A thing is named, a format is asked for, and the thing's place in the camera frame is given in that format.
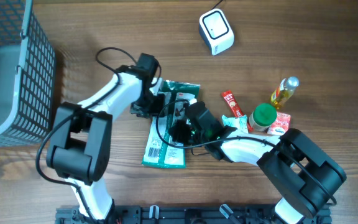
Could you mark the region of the green lid white jar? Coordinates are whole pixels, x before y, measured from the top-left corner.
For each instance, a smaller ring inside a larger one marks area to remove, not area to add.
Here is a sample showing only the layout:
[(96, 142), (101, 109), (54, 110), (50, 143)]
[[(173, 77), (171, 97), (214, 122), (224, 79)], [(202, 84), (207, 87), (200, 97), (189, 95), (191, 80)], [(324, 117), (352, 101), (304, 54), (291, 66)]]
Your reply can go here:
[(254, 131), (265, 131), (276, 120), (276, 109), (267, 103), (262, 103), (256, 107), (249, 117), (249, 124)]

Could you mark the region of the yellow oil bottle silver cap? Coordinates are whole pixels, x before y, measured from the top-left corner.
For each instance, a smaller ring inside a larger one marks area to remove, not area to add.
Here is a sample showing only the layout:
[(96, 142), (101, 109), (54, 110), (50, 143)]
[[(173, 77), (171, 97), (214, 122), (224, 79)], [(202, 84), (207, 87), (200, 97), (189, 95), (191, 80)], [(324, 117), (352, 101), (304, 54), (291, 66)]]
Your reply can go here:
[(270, 104), (279, 110), (294, 94), (300, 81), (297, 77), (284, 78), (276, 90), (271, 94)]

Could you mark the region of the green 3M gloves packet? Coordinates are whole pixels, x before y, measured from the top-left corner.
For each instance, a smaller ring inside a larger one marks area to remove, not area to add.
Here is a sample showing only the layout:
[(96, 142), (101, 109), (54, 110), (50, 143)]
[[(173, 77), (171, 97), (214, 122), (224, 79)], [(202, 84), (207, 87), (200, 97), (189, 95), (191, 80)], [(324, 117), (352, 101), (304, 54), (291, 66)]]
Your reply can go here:
[(164, 111), (160, 117), (154, 116), (149, 137), (142, 158), (142, 165), (160, 169), (184, 169), (185, 150), (182, 143), (173, 141), (168, 129), (176, 121), (185, 119), (183, 100), (196, 101), (199, 84), (165, 80), (158, 89), (164, 95)]

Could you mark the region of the red drink carton cup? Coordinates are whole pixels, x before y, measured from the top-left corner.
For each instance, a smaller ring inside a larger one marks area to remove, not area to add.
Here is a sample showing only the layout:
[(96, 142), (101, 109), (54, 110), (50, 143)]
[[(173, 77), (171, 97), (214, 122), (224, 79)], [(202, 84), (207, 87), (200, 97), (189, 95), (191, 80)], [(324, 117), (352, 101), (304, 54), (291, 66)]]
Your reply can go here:
[(267, 133), (276, 136), (284, 135), (290, 127), (291, 116), (289, 114), (277, 112), (277, 118), (268, 128)]

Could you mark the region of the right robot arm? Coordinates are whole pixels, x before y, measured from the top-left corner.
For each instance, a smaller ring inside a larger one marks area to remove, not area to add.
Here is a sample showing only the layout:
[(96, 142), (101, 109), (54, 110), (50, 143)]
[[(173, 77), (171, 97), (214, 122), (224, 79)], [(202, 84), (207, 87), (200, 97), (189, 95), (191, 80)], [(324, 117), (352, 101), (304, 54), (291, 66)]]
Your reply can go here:
[(173, 147), (204, 147), (216, 160), (242, 162), (260, 168), (282, 199), (274, 214), (284, 223), (314, 218), (346, 181), (344, 169), (308, 136), (290, 128), (282, 136), (243, 133), (222, 125), (205, 103), (177, 100), (184, 114), (169, 129)]

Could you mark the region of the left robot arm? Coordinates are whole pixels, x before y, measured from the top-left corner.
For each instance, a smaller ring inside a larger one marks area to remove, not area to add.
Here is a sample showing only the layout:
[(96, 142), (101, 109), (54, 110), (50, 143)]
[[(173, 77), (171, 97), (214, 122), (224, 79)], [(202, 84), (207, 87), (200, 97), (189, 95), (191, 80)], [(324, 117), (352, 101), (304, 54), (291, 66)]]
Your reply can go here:
[(162, 79), (158, 60), (141, 54), (134, 65), (113, 69), (111, 81), (91, 98), (63, 103), (45, 138), (46, 163), (58, 175), (57, 184), (69, 185), (79, 202), (72, 222), (120, 223), (115, 204), (103, 179), (108, 166), (113, 121), (126, 109), (150, 118), (162, 109), (158, 93)]

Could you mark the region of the red white tube packet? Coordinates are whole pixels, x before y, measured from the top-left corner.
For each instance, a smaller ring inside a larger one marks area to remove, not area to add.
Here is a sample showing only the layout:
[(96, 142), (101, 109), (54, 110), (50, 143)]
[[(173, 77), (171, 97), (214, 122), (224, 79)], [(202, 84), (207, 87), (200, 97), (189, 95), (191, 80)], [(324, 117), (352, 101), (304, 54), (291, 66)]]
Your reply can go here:
[[(238, 105), (231, 90), (224, 91), (222, 93), (222, 97), (225, 100), (225, 102), (227, 103), (227, 105), (230, 107), (232, 113), (234, 114), (234, 117), (241, 117), (241, 116), (246, 115), (241, 110), (241, 107)], [(253, 129), (251, 128), (251, 126), (248, 122), (248, 117), (247, 117), (247, 127), (248, 127), (249, 132), (253, 131)]]

